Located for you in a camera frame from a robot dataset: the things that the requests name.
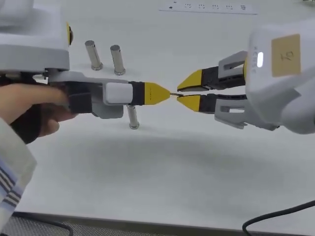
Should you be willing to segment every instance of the table surface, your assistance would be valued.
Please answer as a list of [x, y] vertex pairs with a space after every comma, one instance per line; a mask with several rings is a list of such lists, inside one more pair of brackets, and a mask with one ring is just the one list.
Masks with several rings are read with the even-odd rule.
[[[41, 0], [41, 3], [57, 2]], [[119, 44], [124, 79], [175, 90], [191, 72], [246, 50], [262, 23], [312, 17], [298, 0], [243, 1], [259, 15], [160, 12], [157, 0], [63, 0], [74, 31], [71, 69], [116, 78], [110, 46]], [[90, 69], [94, 40], [104, 69]], [[244, 88], [224, 91], [243, 93]], [[17, 210], [198, 227], [240, 229], [243, 222], [314, 199], [314, 136], [284, 128], [238, 130], [170, 99], [128, 117], [80, 115], [30, 149], [38, 167]], [[315, 209], [250, 229], [313, 235]]]

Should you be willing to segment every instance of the metal peg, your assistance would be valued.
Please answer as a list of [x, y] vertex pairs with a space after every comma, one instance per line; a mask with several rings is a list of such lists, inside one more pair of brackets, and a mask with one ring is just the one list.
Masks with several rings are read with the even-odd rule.
[[129, 116], [129, 127], [131, 129], [139, 128], [140, 124], [137, 118], [136, 107], [127, 105], [127, 110], [128, 110], [128, 116]]
[[103, 64], [99, 59], [95, 43], [92, 40], [88, 40], [85, 42], [85, 47], [87, 48], [92, 70], [101, 70], [103, 68]]
[[110, 47], [110, 52], [112, 53], [113, 63], [114, 63], [114, 72], [116, 75], [124, 75], [126, 70], [123, 64], [122, 53], [119, 45], [113, 45]]

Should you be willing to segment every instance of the white plastic housing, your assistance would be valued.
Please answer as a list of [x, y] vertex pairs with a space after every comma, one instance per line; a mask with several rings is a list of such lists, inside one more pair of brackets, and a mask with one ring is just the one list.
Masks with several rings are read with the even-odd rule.
[[[246, 68], [246, 95], [260, 117], [301, 134], [315, 132], [314, 25], [312, 19], [256, 29], [250, 36]], [[274, 77], [272, 40], [294, 34], [300, 34], [301, 73]]]
[[18, 26], [29, 17], [34, 0], [0, 0], [0, 26]]
[[0, 71], [69, 70], [68, 27], [61, 7], [6, 0], [0, 8], [0, 23], [18, 22], [18, 15], [24, 18], [20, 26], [0, 27]]
[[105, 100], [109, 104], [128, 104], [132, 102], [133, 88], [131, 84], [107, 83]]

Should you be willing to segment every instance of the striped sleeve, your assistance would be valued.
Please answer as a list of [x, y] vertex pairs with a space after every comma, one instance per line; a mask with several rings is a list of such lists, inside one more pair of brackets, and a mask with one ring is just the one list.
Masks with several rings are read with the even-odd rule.
[[24, 142], [0, 119], [0, 232], [20, 202], [35, 167]]

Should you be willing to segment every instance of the finger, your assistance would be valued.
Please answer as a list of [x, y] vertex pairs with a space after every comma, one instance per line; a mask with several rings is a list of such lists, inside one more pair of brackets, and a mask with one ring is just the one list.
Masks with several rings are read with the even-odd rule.
[[41, 103], [68, 103], [66, 93], [64, 93], [59, 88], [51, 86], [22, 85], [21, 93], [22, 97], [24, 97], [26, 101], [31, 105]]
[[66, 107], [55, 104], [44, 104], [42, 112], [44, 117], [52, 118], [58, 122], [73, 119], [77, 116], [72, 114]]
[[39, 134], [40, 137], [53, 134], [59, 130], [59, 123], [53, 119], [49, 119], [46, 123], [43, 124], [41, 128], [41, 132]]

